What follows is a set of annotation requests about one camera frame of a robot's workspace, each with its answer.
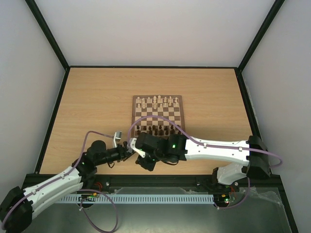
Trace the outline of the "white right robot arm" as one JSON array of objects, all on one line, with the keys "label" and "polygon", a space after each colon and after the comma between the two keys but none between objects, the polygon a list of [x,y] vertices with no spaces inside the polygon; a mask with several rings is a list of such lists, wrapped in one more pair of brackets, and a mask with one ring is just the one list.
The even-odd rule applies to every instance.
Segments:
[{"label": "white right robot arm", "polygon": [[209,141],[182,134],[168,137],[140,133],[131,138],[127,145],[129,152],[136,152],[136,163],[153,171],[157,162],[177,164],[188,160],[219,160],[228,162],[213,171],[212,185],[223,190],[237,180],[266,180],[270,178],[267,150],[261,139],[250,136],[246,141]]}]

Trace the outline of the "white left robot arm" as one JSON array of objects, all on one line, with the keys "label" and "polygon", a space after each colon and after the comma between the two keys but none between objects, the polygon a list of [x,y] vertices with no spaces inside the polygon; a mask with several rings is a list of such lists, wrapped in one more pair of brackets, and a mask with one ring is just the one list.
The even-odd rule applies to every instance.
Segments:
[{"label": "white left robot arm", "polygon": [[24,231],[38,214],[62,197],[81,189],[91,191],[97,166],[127,157],[126,144],[107,149],[104,141],[93,142],[63,172],[31,187],[12,188],[0,204],[1,228],[8,233]]}]

